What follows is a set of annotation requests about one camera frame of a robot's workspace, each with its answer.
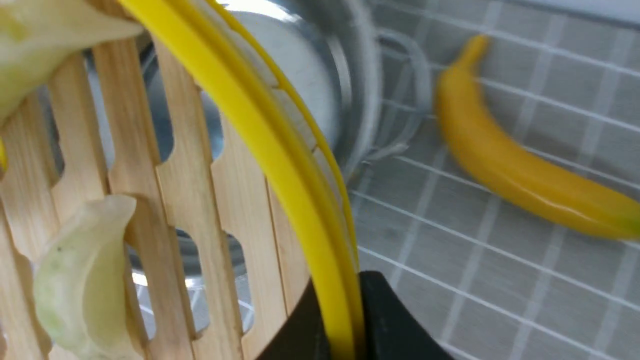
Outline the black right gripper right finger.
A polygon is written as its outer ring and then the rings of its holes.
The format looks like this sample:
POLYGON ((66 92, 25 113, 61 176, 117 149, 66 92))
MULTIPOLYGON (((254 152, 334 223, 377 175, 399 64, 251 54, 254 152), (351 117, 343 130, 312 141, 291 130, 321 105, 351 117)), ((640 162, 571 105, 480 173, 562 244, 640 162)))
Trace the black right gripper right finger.
POLYGON ((412 316, 379 271, 362 271, 368 360, 452 360, 412 316))

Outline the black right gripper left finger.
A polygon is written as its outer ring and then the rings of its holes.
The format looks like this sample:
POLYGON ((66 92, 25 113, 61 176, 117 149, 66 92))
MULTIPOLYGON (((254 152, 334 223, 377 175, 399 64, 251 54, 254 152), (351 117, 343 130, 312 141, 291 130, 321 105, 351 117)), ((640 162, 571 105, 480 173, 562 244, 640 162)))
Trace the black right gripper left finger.
POLYGON ((330 360, 322 313, 312 281, 258 360, 330 360))

